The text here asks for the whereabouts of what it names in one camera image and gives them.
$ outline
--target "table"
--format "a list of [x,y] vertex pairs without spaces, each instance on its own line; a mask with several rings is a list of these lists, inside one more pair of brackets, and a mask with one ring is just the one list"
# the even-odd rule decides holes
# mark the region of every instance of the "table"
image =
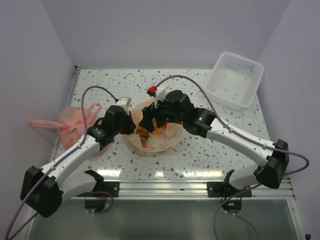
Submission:
[[[80,107],[84,90],[92,85],[109,89],[117,98],[132,98],[131,109],[146,101],[149,96],[147,88],[170,75],[185,75],[196,80],[201,86],[210,74],[210,69],[87,69],[81,70],[72,96],[71,106]],[[191,82],[175,78],[163,84],[168,91],[180,89],[188,94],[195,107],[209,109],[201,92]],[[113,104],[113,99],[100,89],[91,89],[85,96],[84,106],[100,103],[103,107],[99,113]],[[232,125],[263,139],[269,139],[264,116],[258,97],[252,105],[242,110],[232,110],[215,103],[218,114]],[[55,157],[65,149],[59,145]],[[141,156],[133,152],[122,141],[120,135],[115,137],[110,149],[99,156],[93,156],[78,167],[70,177],[91,169],[106,180],[215,180],[225,178],[231,169],[241,169],[253,162],[241,153],[216,141],[203,139],[184,131],[180,143],[165,153]]]

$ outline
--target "red object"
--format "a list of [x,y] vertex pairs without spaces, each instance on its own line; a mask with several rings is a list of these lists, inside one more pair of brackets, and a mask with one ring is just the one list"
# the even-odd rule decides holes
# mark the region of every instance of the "red object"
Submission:
[[156,87],[156,86],[151,86],[151,87],[149,88],[149,91],[150,91],[151,94],[154,94],[154,93],[156,93],[156,91],[157,91],[157,87]]

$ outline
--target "white basket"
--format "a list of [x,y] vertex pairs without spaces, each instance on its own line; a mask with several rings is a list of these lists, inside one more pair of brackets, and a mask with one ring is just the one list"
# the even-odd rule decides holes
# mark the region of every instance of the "white basket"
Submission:
[[251,105],[264,66],[248,58],[224,52],[214,65],[204,90],[212,101],[234,110]]

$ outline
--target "gray partition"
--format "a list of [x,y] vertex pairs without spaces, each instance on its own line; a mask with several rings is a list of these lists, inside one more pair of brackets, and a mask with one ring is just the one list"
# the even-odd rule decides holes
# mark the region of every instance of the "gray partition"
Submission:
[[[115,200],[113,208],[92,216],[83,199],[63,204],[51,217],[35,220],[32,240],[212,240],[217,200]],[[297,240],[286,200],[247,200],[240,214],[261,240]],[[221,240],[256,240],[243,220],[217,219]]]

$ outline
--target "white speckled table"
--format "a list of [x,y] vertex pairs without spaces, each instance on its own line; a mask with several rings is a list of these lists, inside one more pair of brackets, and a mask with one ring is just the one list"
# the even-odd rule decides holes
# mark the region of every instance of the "white speckled table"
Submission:
[[[117,98],[132,98],[132,108],[147,100],[147,87],[169,75],[185,75],[204,86],[210,69],[108,69],[81,70],[71,105],[80,107],[80,98],[86,88],[99,85],[108,88]],[[201,92],[191,82],[171,79],[164,83],[168,90],[180,89],[188,94],[196,107],[208,107]],[[85,107],[100,103],[106,110],[113,100],[100,89],[91,90],[85,98]],[[269,139],[259,100],[255,96],[252,105],[240,111],[231,110],[219,104],[218,114],[236,127],[263,139]],[[55,157],[65,150],[60,145]],[[110,149],[100,156],[86,160],[71,176],[92,169],[106,180],[223,180],[226,172],[241,169],[253,162],[237,151],[220,144],[190,135],[182,134],[181,142],[165,153],[141,156],[133,152],[122,141],[120,135]]]

